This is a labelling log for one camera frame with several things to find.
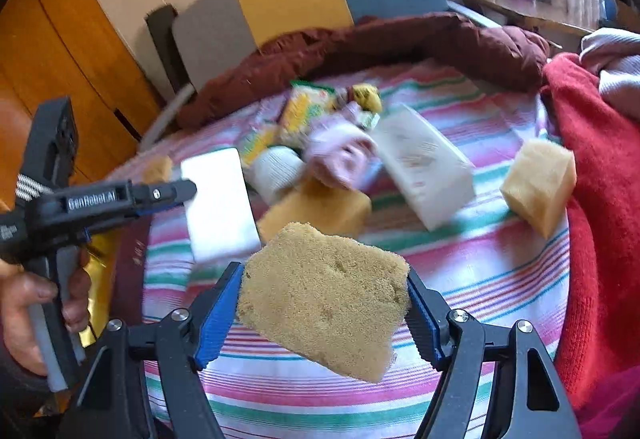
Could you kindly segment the white cosmetic carton box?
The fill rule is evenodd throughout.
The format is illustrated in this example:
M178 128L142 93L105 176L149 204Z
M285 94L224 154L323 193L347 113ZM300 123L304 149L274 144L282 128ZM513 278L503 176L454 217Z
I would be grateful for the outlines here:
M386 172L427 230L475 199L475 166L418 111L401 104L371 132Z

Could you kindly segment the pink striped sock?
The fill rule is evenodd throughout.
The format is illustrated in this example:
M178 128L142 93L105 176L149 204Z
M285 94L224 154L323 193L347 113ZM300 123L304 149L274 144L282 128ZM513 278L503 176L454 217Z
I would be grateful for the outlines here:
M376 144L358 125L361 109L343 109L312 121L303 151L307 172L330 188L356 190L375 157Z

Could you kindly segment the gold tin box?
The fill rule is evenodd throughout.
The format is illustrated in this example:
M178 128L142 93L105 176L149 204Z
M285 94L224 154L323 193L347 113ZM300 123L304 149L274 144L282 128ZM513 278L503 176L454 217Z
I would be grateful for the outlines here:
M140 324L143 279L152 216L95 235L88 245L90 325L80 333L85 347L96 341L111 318Z

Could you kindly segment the small tan sponge far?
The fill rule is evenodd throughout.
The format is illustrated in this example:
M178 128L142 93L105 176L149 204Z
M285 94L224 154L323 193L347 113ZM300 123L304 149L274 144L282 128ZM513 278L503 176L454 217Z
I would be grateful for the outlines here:
M159 184L160 182L168 182L172 176L171 158L168 156L157 156L146 164L142 172L141 181L145 185Z

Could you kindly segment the striped pink green bedspread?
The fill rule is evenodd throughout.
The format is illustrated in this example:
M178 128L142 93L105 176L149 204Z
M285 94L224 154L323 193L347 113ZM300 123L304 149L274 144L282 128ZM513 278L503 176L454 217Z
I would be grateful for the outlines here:
M137 155L165 158L198 195L152 219L145 325L195 339L186 379L145 364L153 415L179 437L476 437L500 364L532 343L524 376L549 376L570 278L567 221L539 234L501 189L526 142L546 144L536 92L475 85L432 59L332 76L378 87L374 168L352 190L304 179L279 204L245 189L233 150L275 120L259 100Z

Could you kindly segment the red blanket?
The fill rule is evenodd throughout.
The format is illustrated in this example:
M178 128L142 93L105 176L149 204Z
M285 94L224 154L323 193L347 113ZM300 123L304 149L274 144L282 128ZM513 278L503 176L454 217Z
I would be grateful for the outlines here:
M555 367L586 438L639 434L639 125L575 55L544 66L577 182L567 203L570 292Z

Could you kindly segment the orange wooden wardrobe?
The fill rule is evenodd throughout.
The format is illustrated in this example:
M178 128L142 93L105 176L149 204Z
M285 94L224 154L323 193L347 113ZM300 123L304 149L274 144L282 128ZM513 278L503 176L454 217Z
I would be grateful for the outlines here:
M145 77L97 0L8 0L1 11L1 207L14 185L32 118L70 97L79 132L75 184L106 177L136 153L160 113Z

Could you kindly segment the maroon down jacket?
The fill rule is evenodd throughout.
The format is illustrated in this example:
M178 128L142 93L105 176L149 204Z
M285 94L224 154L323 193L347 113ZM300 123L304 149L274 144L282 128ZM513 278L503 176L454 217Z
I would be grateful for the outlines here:
M209 80L181 108L177 123L182 129L199 129L280 94L297 78L313 81L427 58L511 92L534 92L549 52L548 42L536 33L517 26L483 28L453 12L366 17L348 28L306 29L264 43Z

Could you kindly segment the wooden window shelf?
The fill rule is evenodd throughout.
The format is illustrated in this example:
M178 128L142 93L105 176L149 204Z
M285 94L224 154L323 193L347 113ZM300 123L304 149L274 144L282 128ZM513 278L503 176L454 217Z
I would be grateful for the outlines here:
M529 31L552 29L574 36L586 36L594 31L583 25L574 14L546 3L528 0L462 0L469 7L487 8L502 14L514 25Z

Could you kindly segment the light pink knit garment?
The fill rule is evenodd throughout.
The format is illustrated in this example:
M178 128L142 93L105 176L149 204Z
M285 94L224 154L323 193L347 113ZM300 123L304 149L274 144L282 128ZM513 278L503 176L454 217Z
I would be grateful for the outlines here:
M618 113L640 120L640 35L601 28L580 42L580 65L599 78L599 94Z

